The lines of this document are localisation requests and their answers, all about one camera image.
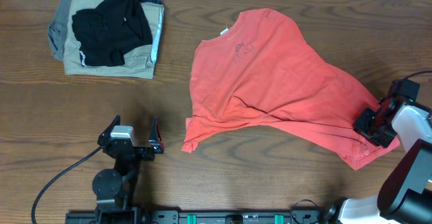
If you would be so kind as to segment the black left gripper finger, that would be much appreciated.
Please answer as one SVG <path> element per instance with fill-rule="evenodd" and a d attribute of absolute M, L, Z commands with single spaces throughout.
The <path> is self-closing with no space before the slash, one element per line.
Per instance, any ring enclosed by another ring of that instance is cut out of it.
<path fill-rule="evenodd" d="M 111 137 L 111 132 L 113 131 L 114 127 L 117 125 L 120 125 L 121 117 L 119 115 L 116 115 L 113 119 L 113 121 L 108 125 L 108 127 L 101 133 L 100 139 L 108 139 Z"/>
<path fill-rule="evenodd" d="M 159 132 L 157 116 L 153 118 L 151 132 L 148 138 L 148 142 L 152 149 L 164 149 L 163 141 Z"/>

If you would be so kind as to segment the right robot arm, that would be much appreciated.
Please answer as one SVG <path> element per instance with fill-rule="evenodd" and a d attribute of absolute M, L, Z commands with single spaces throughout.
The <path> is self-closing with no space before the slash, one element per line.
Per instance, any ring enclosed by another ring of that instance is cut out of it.
<path fill-rule="evenodd" d="M 400 96 L 389 121 L 406 151 L 379 193 L 346 199 L 330 223 L 431 223 L 431 110 Z"/>

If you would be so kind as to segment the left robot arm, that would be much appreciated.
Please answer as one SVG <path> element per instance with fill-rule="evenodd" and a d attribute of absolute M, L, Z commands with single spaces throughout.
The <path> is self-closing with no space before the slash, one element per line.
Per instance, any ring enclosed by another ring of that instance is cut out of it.
<path fill-rule="evenodd" d="M 101 133 L 97 144 L 115 160 L 114 167 L 98 172 L 92 181 L 97 197 L 96 224 L 139 224 L 146 217 L 139 207 L 132 206 L 134 191 L 143 161 L 154 161 L 164 153 L 158 118 L 154 117 L 147 147 L 136 146 L 134 128 L 121 124 L 119 115 Z"/>

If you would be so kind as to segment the red orange t-shirt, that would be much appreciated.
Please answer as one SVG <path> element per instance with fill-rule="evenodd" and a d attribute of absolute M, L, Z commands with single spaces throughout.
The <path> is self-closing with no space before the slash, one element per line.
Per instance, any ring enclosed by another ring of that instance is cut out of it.
<path fill-rule="evenodd" d="M 360 169 L 399 146 L 375 146 L 354 122 L 377 99 L 354 77 L 326 63 L 294 20 L 273 9 L 240 13 L 234 25 L 195 50 L 192 115 L 182 150 L 215 134 L 265 125 L 304 138 Z"/>

